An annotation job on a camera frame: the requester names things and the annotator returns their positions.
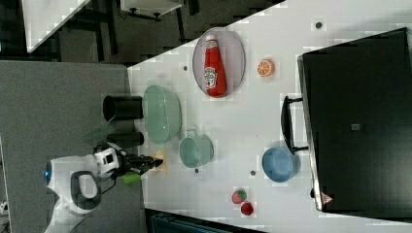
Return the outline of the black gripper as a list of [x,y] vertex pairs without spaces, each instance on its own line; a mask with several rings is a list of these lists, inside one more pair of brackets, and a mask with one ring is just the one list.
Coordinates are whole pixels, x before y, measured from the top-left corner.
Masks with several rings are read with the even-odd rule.
[[118,177],[124,176],[128,172],[139,172],[145,174],[149,170],[159,167],[162,163],[162,159],[153,158],[151,156],[138,156],[131,153],[118,153],[117,154],[119,167],[117,168],[116,175]]

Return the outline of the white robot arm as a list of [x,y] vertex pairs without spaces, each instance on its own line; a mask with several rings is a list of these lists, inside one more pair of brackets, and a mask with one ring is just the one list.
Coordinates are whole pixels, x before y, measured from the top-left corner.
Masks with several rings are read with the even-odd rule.
[[93,154],[58,157],[47,163],[47,188],[56,195],[45,233],[71,233],[101,203],[101,183],[127,173],[141,176],[164,164],[164,155],[146,156],[108,146]]

